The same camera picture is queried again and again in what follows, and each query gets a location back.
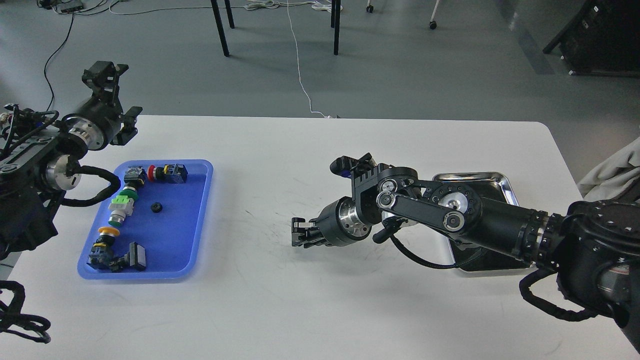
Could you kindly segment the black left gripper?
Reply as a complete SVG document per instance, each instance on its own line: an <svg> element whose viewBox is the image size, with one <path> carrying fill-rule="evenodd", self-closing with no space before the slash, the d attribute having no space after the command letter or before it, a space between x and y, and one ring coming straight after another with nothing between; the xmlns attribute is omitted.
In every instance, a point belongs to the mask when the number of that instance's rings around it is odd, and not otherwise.
<svg viewBox="0 0 640 360"><path fill-rule="evenodd" d="M141 106L132 106L122 114L119 78L130 66L111 61L96 61L83 71L81 80L93 94L74 112L62 118L71 134L80 137L90 151L103 150L109 143L125 146L138 134L137 118Z"/></svg>

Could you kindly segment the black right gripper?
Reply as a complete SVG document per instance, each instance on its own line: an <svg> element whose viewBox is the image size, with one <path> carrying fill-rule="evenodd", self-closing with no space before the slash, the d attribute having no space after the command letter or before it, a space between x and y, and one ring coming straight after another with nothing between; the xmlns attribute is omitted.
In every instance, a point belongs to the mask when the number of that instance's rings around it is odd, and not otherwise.
<svg viewBox="0 0 640 360"><path fill-rule="evenodd" d="M371 225L358 217L354 199L343 196L327 205L317 218L292 218L292 246L342 248L366 239Z"/></svg>

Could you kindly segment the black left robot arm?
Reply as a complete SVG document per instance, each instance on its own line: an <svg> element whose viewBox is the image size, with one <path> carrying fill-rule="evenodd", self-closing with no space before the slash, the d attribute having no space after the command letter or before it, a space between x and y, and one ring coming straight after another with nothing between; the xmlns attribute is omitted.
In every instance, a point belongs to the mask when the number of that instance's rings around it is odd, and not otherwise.
<svg viewBox="0 0 640 360"><path fill-rule="evenodd" d="M89 151L124 146L137 133L140 106L119 100L127 64L97 61L83 71L91 95L64 117L7 104L1 115L1 258L32 251L58 234L59 207L91 207L121 189L114 173L80 165Z"/></svg>

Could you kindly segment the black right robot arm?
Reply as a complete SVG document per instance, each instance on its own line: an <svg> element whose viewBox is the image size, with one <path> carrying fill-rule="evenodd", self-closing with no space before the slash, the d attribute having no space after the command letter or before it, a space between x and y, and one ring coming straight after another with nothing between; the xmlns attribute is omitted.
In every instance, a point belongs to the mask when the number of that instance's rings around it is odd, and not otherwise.
<svg viewBox="0 0 640 360"><path fill-rule="evenodd" d="M639 348L639 204L605 199L574 202L565 215L528 209L478 194L468 180L421 180L410 167L377 164L370 153L342 156L330 171L350 179L352 194L312 219L291 219L294 247L344 247L391 240L403 255L432 269L396 233L422 224L458 244L510 256L535 271L519 282L523 299L568 322L611 318Z"/></svg>

